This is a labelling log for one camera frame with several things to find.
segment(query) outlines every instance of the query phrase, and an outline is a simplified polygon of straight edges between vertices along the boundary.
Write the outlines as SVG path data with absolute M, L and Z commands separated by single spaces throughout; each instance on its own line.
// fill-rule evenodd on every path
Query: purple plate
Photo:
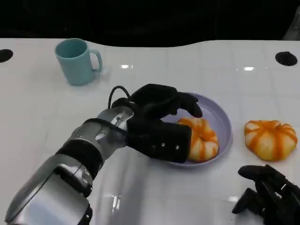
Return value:
M 203 112 L 203 118 L 208 120 L 211 128 L 216 132 L 220 148 L 216 157 L 203 163 L 194 163 L 191 161 L 187 161 L 183 164 L 172 163 L 184 167 L 200 166 L 210 163 L 219 158 L 221 155 L 223 155 L 224 152 L 228 151 L 233 143 L 233 132 L 231 124 L 224 110 L 217 103 L 210 100 L 209 98 L 194 93 L 191 94 L 198 98 L 198 104 Z M 179 109 L 177 115 L 168 115 L 164 117 L 162 121 L 176 123 L 182 117 L 191 117 L 191 115 L 187 111 Z

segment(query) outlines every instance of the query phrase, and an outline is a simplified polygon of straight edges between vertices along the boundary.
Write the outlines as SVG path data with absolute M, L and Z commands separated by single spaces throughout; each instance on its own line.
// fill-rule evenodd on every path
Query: mug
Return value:
M 99 62 L 99 68 L 93 69 L 90 53 L 94 53 Z M 84 40 L 71 38 L 60 42 L 55 48 L 56 58 L 71 85 L 84 85 L 92 82 L 102 69 L 102 59 L 97 50 L 89 50 Z

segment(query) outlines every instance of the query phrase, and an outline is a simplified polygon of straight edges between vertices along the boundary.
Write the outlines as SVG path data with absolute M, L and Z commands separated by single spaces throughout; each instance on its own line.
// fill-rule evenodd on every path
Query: pumpkin-shaped bun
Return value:
M 217 155 L 218 138 L 206 119 L 182 118 L 178 124 L 192 128 L 191 149 L 188 156 L 191 161 L 204 162 Z
M 251 120 L 245 124 L 245 142 L 258 157 L 279 161 L 295 149 L 298 139 L 291 125 L 278 120 Z

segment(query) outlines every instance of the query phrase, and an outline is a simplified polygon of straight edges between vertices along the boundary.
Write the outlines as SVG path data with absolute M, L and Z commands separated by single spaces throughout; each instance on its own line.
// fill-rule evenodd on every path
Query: robotic hand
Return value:
M 300 188 L 269 165 L 246 165 L 239 175 L 255 182 L 254 191 L 247 188 L 232 213 L 249 209 L 263 218 L 266 225 L 300 224 Z
M 113 92 L 127 98 L 112 107 Z M 191 129 L 160 119 L 179 108 L 202 117 L 198 99 L 173 87 L 148 84 L 132 96 L 121 86 L 109 97 L 108 109 L 85 121 L 46 160 L 12 200 L 5 217 L 10 225 L 88 225 L 92 217 L 87 197 L 103 163 L 116 149 L 129 146 L 161 160 L 183 163 Z

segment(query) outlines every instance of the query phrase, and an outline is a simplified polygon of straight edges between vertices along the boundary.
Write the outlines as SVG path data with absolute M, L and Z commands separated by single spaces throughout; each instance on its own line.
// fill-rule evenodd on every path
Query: table surface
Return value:
M 107 107 L 110 90 L 133 92 L 147 83 L 196 92 L 228 114 L 233 145 L 206 166 L 182 169 L 123 148 L 109 158 L 89 200 L 93 225 L 260 225 L 259 217 L 231 210 L 254 183 L 243 165 L 265 165 L 244 144 L 248 120 L 281 120 L 300 134 L 300 63 L 284 67 L 275 54 L 300 59 L 300 42 L 209 41 L 175 48 L 120 48 L 89 43 L 104 68 L 93 83 L 72 87 L 54 55 L 59 39 L 0 39 L 14 56 L 0 64 L 1 218 L 17 190 L 86 119 Z M 97 60 L 92 56 L 94 66 Z M 115 98 L 121 97 L 116 92 Z M 271 163 L 300 185 L 300 151 Z

